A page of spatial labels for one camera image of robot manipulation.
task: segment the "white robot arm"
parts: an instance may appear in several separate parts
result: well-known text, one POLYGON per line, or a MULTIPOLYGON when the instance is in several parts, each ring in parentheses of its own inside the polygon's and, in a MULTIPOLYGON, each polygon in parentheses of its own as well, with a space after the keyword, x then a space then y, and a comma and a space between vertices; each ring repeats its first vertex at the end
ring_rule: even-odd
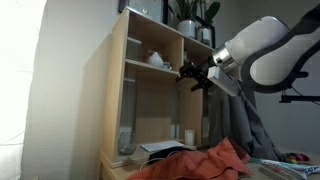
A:
POLYGON ((320 4, 292 29, 274 17, 261 18, 217 48, 207 61, 182 66, 178 80, 196 79, 199 83, 192 90, 215 83, 235 96, 225 73, 242 65, 241 78, 255 91, 273 93, 288 89, 296 78, 308 76, 300 70, 320 49, 319 27, 320 4))

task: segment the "red fabric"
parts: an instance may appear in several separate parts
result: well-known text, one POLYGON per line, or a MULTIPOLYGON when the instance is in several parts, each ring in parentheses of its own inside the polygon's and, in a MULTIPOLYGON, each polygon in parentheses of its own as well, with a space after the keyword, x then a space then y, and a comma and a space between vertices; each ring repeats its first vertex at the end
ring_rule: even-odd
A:
POLYGON ((250 169, 244 164, 249 160, 249 155, 244 154, 240 159, 237 152, 229 139, 225 138, 206 153, 182 151, 144 168, 127 179, 237 179, 238 172, 251 174, 250 169))

